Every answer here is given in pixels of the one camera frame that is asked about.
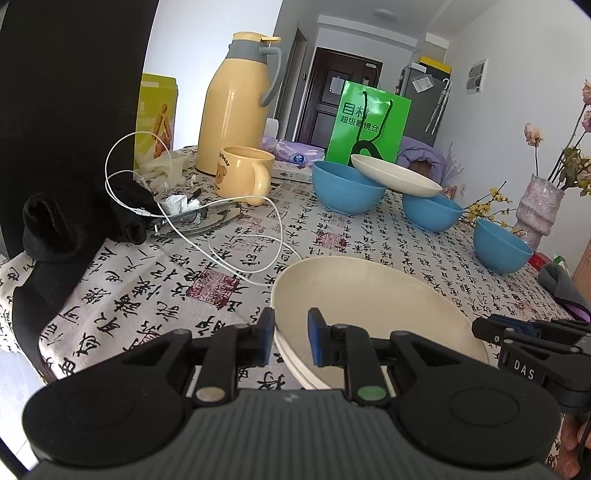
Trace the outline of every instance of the beige bowl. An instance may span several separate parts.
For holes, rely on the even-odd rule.
[[[351,162],[366,177],[400,193],[434,197],[442,190],[441,185],[431,179],[389,161],[367,155],[351,155]]]
[[[395,268],[355,257],[328,255],[286,268],[271,292],[275,343],[290,371],[308,389],[343,388],[343,369],[312,361],[307,314],[318,307],[326,323],[346,323],[370,336],[407,330],[488,364],[482,341],[464,314],[428,285]]]

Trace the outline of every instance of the hand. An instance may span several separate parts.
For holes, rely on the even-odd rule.
[[[558,464],[554,469],[560,478],[569,480],[581,470],[577,461],[577,447],[583,437],[586,424],[579,422],[576,418],[567,415],[564,417],[562,430],[560,430],[560,449],[558,450]],[[591,435],[585,445],[591,448]]]

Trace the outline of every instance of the pink vase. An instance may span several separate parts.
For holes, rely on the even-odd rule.
[[[521,230],[521,238],[534,252],[542,236],[548,236],[564,192],[548,180],[531,176],[530,184],[519,201],[515,212],[518,222],[515,227]]]

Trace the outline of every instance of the dining table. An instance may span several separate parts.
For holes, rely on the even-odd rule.
[[[214,178],[194,167],[196,149],[178,152],[189,157],[183,175],[193,179],[193,186],[175,187],[167,194],[192,194],[200,187],[202,203],[218,199]],[[273,178],[269,197],[280,213],[284,242],[302,258],[349,255],[396,268],[452,301],[468,321],[492,313],[521,320],[570,317],[539,285],[533,267],[526,264],[508,275],[489,270],[474,253],[470,226],[459,222],[445,232],[426,232],[407,219],[401,195],[391,190],[376,208],[356,216],[327,209],[309,183]],[[272,261],[280,243],[243,235],[278,238],[280,223],[271,205],[243,204],[242,210],[242,216],[191,240],[242,270],[259,270]],[[247,274],[265,285],[258,286],[221,268],[180,238],[151,236],[142,245],[107,239],[59,315],[41,332],[43,362],[60,379],[177,328],[190,329],[201,338],[226,325],[254,323],[269,306],[277,277],[296,261],[292,250],[282,248],[270,268]],[[11,326],[12,294],[34,264],[23,252],[0,266],[3,350],[20,352]],[[491,365],[496,365],[499,348],[486,348]],[[275,345],[266,367],[241,368],[238,377],[241,388],[301,388]],[[548,459],[550,466],[556,464],[557,447],[558,442]]]

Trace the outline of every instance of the door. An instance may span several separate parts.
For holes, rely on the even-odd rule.
[[[317,48],[297,141],[327,149],[343,82],[349,80],[375,87],[381,69],[382,64],[375,60]]]
[[[301,66],[304,63],[306,56],[306,47],[308,41],[302,34],[300,29],[296,29],[295,38],[291,44],[290,58],[287,64],[287,73],[279,91],[277,100],[277,108],[275,110],[275,118],[279,121],[279,131],[277,138],[285,138],[287,132],[287,124],[290,119],[291,107],[294,104],[294,97],[298,81],[300,80]]]

